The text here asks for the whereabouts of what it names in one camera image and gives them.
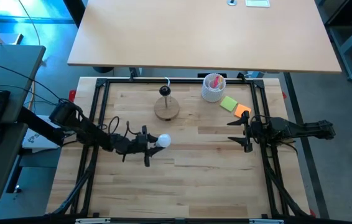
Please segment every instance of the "wooden tabletop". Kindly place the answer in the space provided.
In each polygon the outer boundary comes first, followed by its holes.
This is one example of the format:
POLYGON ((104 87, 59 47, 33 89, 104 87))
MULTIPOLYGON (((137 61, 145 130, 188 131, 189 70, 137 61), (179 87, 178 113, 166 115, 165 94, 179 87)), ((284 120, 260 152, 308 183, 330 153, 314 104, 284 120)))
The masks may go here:
MULTIPOLYGON (((75 103, 81 106, 84 114, 90 112, 95 83, 96 78, 80 78, 75 103)), ((264 83, 270 114, 287 118, 279 80, 265 79, 264 83)), ((172 144, 153 156, 150 167, 144 167, 142 154, 126 156, 122 163, 122 156, 100 149, 90 214, 150 218, 260 218, 263 213, 270 214, 259 145, 254 144, 253 152, 244 153, 240 145, 227 138, 241 137, 243 132, 242 127, 226 125, 237 119, 233 113, 221 108, 220 102, 203 100, 199 84, 171 84, 172 97, 179 102, 180 112, 174 120, 162 121, 154 114, 160 86, 111 84, 105 124, 119 116, 117 133, 123 134, 126 121, 129 121, 134 132, 147 125, 154 136, 170 134, 172 144)), ((253 107, 247 85, 227 85, 225 95, 253 107)), ((259 104, 263 111, 260 97, 259 104)), ((81 151, 79 143, 63 147, 48 212, 54 211, 74 187, 81 151)), ((309 212, 295 151, 281 146, 279 159, 286 189, 300 207, 309 212)), ((281 211, 277 190, 275 195, 281 211)))
POLYGON ((314 0, 89 0, 69 65, 340 73, 314 0))

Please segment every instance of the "wooden stand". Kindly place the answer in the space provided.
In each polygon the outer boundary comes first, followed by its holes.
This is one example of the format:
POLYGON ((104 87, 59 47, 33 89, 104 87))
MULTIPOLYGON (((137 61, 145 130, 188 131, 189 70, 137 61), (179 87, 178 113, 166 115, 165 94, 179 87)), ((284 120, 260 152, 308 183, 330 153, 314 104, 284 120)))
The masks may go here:
POLYGON ((165 98, 161 97, 154 105, 154 112, 157 117, 163 121, 170 121, 178 115, 180 107, 175 98, 168 96, 168 107, 165 105, 165 98))

